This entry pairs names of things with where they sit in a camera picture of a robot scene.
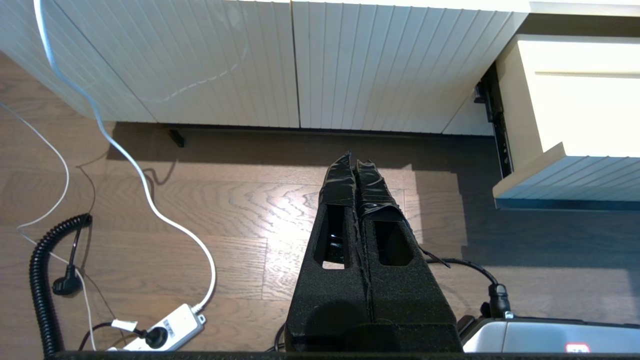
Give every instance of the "black coiled cable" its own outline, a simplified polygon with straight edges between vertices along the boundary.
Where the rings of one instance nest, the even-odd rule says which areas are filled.
[[[29,283],[31,297],[36,311],[40,339],[44,356],[64,350],[62,333],[58,324],[56,310],[53,307],[51,289],[49,286],[49,258],[50,252],[66,235],[73,233],[83,226],[89,226],[93,218],[89,214],[72,217],[56,225],[38,242],[29,262]]]

